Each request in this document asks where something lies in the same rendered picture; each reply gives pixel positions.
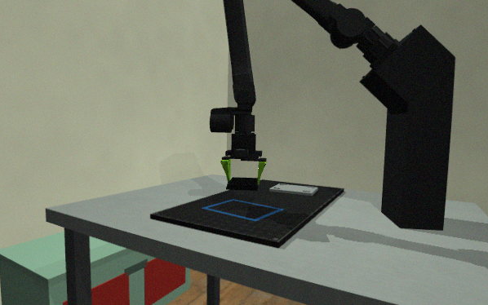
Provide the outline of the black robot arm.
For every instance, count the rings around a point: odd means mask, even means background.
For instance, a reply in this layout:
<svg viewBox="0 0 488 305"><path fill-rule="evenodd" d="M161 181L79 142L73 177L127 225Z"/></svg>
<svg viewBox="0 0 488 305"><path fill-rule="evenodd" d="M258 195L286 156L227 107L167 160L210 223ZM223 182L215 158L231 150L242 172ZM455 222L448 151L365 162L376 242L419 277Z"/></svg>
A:
<svg viewBox="0 0 488 305"><path fill-rule="evenodd" d="M232 66L233 95L237 107L213 108L210 130L231 133L235 115L235 131L242 134L232 134L232 152L237 157L248 157L248 153L255 153L256 134L246 133L255 132L255 115L251 112L256 97L244 4L243 0L223 1ZM291 1L312 16L330 34L334 46L344 49L358 43L356 47L371 63L370 67L373 70L400 46L396 38L393 39L387 32L384 33L358 9L346 9L331 0Z"/></svg>

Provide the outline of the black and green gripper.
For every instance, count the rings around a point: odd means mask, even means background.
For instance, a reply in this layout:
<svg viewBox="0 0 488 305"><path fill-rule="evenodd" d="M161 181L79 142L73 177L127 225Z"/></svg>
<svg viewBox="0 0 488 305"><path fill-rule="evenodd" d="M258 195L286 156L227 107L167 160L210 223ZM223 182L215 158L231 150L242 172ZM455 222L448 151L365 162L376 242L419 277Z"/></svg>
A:
<svg viewBox="0 0 488 305"><path fill-rule="evenodd" d="M230 181L230 172L231 172L231 159L241 159L241 161L258 161L259 162L259 169L258 169L258 186L260 184L260 176L264 170L265 164L266 164L266 158L260 158L262 157L262 151L255 151L255 152L249 152L248 157L237 157L234 156L234 152L232 150L227 150L225 151L225 156L230 156L230 157L222 157L222 160L220 161L222 167L224 168L224 172L227 176L228 182Z"/></svg>

